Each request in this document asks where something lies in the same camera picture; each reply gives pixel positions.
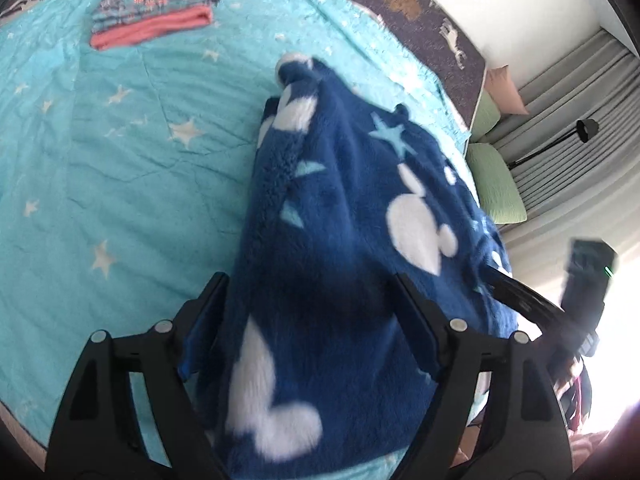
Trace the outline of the person's right hand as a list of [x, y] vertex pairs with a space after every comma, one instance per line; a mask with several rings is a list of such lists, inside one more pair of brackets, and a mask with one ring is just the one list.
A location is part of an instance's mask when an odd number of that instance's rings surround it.
[[578, 434], [570, 442], [561, 419], [523, 422], [488, 443], [482, 430], [465, 464], [448, 471], [449, 479], [637, 479], [639, 477], [639, 407], [625, 411], [605, 436]]

